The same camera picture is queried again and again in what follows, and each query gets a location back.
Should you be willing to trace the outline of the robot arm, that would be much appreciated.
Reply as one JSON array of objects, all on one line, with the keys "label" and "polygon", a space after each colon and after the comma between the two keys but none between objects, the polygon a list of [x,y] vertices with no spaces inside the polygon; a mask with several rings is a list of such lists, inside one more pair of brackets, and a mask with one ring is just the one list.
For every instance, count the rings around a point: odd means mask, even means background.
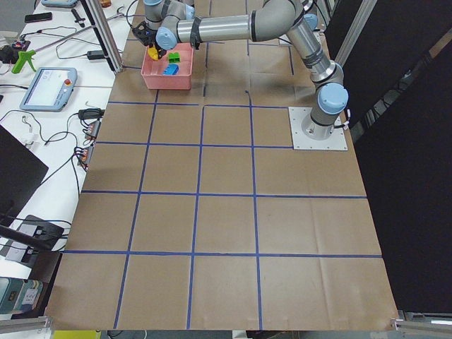
[{"label": "robot arm", "polygon": [[250,14],[202,18],[180,1],[144,1],[143,25],[148,46],[160,51],[188,43],[194,49],[206,42],[250,40],[266,42],[286,36],[310,72],[316,101],[302,122],[303,132],[318,141],[329,138],[349,100],[342,66],[329,58],[306,21],[301,1],[264,1]]}]

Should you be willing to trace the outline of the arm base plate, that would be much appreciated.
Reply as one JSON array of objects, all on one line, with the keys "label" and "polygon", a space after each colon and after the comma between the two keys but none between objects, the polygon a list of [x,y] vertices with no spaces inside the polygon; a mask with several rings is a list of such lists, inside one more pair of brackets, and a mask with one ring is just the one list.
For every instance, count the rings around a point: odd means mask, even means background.
[{"label": "arm base plate", "polygon": [[288,107],[293,149],[347,151],[343,128],[335,128],[335,124],[340,123],[340,117],[331,126],[320,126],[311,119],[311,110],[311,107]]}]

